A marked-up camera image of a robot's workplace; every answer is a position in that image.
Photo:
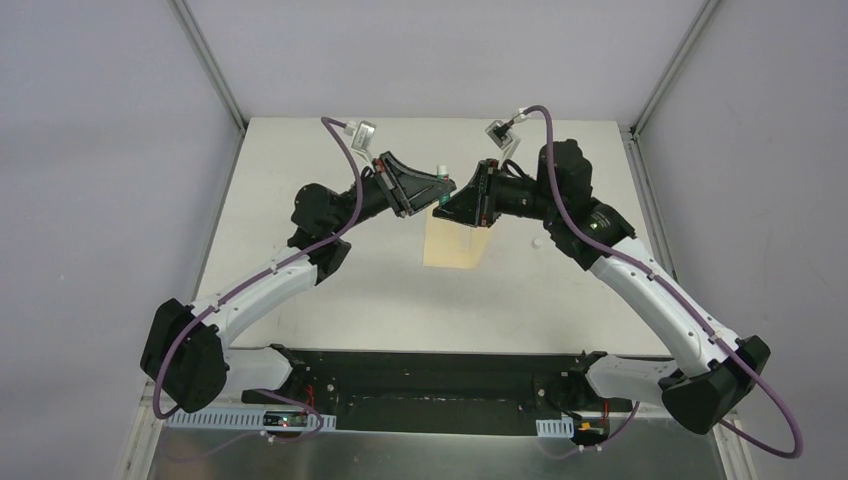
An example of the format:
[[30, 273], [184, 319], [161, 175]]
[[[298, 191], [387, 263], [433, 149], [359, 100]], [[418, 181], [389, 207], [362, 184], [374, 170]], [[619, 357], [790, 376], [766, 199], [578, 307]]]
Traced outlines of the green white glue stick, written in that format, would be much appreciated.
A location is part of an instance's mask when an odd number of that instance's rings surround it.
[[444, 164], [439, 164], [437, 166], [436, 176], [439, 178], [444, 187], [438, 199], [438, 205], [442, 206], [450, 200], [451, 194], [455, 189], [455, 183], [451, 180], [448, 167]]

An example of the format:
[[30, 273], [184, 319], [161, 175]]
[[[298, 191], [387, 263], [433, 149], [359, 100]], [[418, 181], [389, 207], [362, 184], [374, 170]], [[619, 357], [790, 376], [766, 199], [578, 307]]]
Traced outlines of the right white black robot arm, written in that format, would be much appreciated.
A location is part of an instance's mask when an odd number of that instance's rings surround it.
[[564, 394], [552, 405], [576, 412], [627, 399], [662, 406], [687, 430], [705, 434], [753, 389], [747, 372], [762, 372], [770, 349], [756, 335], [739, 337], [697, 305], [686, 309], [691, 298], [668, 291], [672, 278], [634, 228], [593, 196], [592, 172], [573, 139], [541, 149], [534, 178], [483, 160], [434, 215], [482, 228], [502, 215], [541, 221], [556, 248], [615, 291], [672, 356], [661, 362], [585, 354], [566, 371]]

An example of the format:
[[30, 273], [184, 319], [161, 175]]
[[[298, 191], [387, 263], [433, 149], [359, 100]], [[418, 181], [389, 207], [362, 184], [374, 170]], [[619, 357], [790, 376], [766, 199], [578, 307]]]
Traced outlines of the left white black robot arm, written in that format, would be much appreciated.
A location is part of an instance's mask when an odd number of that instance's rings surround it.
[[338, 193], [303, 186], [294, 199], [294, 234], [274, 257], [223, 291], [156, 310], [140, 367], [177, 410], [197, 412], [227, 391], [267, 390], [281, 404], [297, 402], [305, 378], [278, 347], [231, 346], [248, 327], [295, 295], [333, 275], [351, 250], [343, 240], [353, 226], [390, 210], [406, 218], [456, 188], [446, 176], [412, 169], [391, 153], [373, 159], [354, 184]]

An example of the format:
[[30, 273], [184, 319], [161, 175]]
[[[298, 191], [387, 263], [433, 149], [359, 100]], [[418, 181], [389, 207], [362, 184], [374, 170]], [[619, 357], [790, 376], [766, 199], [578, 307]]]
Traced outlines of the cream paper envelope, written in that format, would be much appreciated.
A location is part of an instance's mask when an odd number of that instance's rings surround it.
[[492, 231], [436, 218], [434, 210], [435, 206], [427, 210], [422, 265], [463, 270], [477, 268]]

